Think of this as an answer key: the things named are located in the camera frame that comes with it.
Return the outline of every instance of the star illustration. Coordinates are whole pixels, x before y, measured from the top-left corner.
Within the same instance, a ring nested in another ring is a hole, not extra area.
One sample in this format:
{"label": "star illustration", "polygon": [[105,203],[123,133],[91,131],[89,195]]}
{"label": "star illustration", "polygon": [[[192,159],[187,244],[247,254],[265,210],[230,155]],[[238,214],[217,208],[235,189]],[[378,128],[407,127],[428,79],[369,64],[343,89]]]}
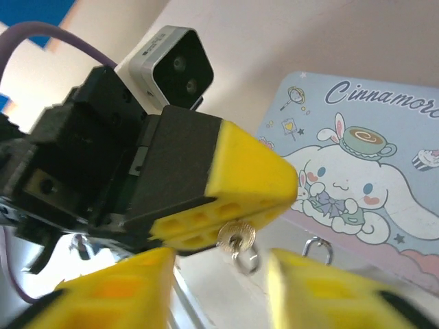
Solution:
{"label": "star illustration", "polygon": [[394,240],[399,244],[399,243],[405,243],[404,241],[404,236],[403,235],[399,235],[396,233],[396,238],[394,238]]}

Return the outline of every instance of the white camera housing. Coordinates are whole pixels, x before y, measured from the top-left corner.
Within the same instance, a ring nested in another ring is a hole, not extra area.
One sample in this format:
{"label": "white camera housing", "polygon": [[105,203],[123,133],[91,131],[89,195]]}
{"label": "white camera housing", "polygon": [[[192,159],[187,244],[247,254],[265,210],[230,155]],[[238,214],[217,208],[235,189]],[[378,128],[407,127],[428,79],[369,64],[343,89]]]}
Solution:
{"label": "white camera housing", "polygon": [[159,110],[166,105],[195,110],[213,81],[201,41],[188,27],[163,27],[133,56],[129,70]]}

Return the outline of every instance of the yellow plastic part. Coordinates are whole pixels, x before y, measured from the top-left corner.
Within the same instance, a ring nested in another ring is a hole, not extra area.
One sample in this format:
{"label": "yellow plastic part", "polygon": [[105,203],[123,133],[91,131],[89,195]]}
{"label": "yellow plastic part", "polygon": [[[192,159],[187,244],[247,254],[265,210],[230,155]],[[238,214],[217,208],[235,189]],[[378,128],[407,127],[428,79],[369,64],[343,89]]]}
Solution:
{"label": "yellow plastic part", "polygon": [[413,329],[377,291],[392,287],[273,249],[268,290],[274,329]]}
{"label": "yellow plastic part", "polygon": [[216,244],[218,231],[231,220],[259,230],[293,204],[297,187],[293,166],[234,123],[222,121],[204,194],[217,200],[156,220],[151,239],[197,250]]}
{"label": "yellow plastic part", "polygon": [[158,248],[63,282],[67,292],[26,329],[165,329],[175,254]]}

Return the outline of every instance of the blue wall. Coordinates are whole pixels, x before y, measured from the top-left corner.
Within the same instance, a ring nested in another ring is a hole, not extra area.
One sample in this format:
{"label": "blue wall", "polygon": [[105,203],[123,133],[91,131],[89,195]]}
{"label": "blue wall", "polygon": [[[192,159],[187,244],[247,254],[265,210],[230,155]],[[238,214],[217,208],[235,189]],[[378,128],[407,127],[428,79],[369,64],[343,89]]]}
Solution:
{"label": "blue wall", "polygon": [[[0,22],[7,26],[25,21],[42,21],[52,25],[61,24],[75,0],[0,0]],[[49,38],[35,36],[30,39],[45,48]],[[0,95],[0,111],[3,111],[8,98]]]}

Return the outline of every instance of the wire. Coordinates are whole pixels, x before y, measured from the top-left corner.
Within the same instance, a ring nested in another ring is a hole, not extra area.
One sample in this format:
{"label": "wire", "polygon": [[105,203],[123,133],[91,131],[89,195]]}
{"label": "wire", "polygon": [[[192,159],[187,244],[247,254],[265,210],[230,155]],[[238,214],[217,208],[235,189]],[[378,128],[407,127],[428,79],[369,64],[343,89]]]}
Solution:
{"label": "wire", "polygon": [[103,65],[111,66],[112,69],[117,66],[115,62],[92,45],[58,26],[43,22],[24,22],[9,27],[0,35],[0,83],[12,53],[24,40],[31,36],[50,36],[56,38],[83,51]]}
{"label": "wire", "polygon": [[33,304],[38,299],[29,296],[19,285],[17,279],[12,271],[12,264],[10,260],[10,235],[8,229],[3,226],[0,232],[0,264],[5,277],[9,277],[12,287],[20,298],[28,304]]}

